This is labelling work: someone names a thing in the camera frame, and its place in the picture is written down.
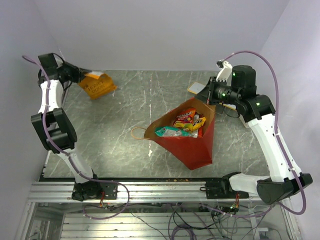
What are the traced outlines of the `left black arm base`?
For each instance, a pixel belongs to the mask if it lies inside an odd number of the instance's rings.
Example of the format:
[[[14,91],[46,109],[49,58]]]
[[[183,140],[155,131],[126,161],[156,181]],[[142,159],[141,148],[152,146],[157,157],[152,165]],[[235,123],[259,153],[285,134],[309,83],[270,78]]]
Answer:
[[[75,183],[71,199],[80,202],[101,198],[115,200],[117,198],[117,190],[118,186],[115,183],[101,183],[95,181]]]

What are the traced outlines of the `red paper bag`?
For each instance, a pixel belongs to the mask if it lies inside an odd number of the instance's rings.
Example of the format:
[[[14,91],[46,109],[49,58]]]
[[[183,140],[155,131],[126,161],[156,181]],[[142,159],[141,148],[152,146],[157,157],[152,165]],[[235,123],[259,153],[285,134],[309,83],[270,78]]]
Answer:
[[[157,128],[172,126],[178,114],[188,107],[195,108],[198,113],[206,117],[206,122],[202,129],[202,137],[159,137],[156,135]],[[130,134],[136,140],[149,140],[157,143],[180,160],[188,169],[195,170],[213,162],[215,115],[216,107],[214,105],[206,105],[192,97],[152,122],[147,128],[144,128],[143,137],[134,135],[136,127],[131,130]]]

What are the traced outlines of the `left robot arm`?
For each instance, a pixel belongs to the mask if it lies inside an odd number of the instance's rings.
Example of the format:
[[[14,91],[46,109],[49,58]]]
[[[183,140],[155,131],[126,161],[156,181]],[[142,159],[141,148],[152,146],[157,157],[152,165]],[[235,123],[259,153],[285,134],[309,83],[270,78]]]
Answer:
[[[57,57],[55,53],[38,56],[38,85],[42,98],[38,113],[31,116],[31,124],[43,147],[59,156],[74,175],[71,198],[80,202],[97,199],[103,188],[79,153],[76,130],[62,107],[65,85],[79,83],[86,71],[66,61],[58,64]]]

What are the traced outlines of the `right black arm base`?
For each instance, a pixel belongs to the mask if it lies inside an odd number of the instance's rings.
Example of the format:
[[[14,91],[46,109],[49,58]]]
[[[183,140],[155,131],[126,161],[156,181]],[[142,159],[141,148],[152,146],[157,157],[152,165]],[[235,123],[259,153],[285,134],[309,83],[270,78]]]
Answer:
[[[229,181],[222,178],[207,181],[199,190],[205,193],[207,199],[230,199],[233,196]]]

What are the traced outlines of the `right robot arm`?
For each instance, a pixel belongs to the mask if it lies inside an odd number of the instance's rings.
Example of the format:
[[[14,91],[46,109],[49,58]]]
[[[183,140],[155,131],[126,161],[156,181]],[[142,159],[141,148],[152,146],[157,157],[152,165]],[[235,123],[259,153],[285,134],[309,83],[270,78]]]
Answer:
[[[207,198],[212,198],[212,194],[231,198],[237,192],[243,192],[259,196],[265,204],[272,205],[312,184],[312,176],[302,172],[280,136],[275,123],[276,110],[270,98],[256,93],[256,71],[249,65],[231,66],[228,61],[218,61],[217,66],[220,72],[211,77],[195,97],[208,106],[235,106],[237,114],[257,138],[269,174],[227,174],[203,188]]]

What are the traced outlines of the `orange kettle chips bag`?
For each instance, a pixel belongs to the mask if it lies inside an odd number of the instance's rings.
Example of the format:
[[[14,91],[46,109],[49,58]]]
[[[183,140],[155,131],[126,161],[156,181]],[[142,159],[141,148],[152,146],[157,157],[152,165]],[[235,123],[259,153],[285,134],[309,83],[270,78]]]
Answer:
[[[117,89],[112,78],[108,74],[99,71],[86,73],[78,85],[91,100],[96,100]]]

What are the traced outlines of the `teal snack packet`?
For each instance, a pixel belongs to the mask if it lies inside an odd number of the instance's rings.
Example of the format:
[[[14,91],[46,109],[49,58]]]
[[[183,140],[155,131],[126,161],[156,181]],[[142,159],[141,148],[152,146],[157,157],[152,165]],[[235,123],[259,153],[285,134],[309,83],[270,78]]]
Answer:
[[[199,136],[198,130],[189,132],[182,128],[173,126],[164,126],[156,128],[154,132],[158,137],[193,137],[197,138]]]

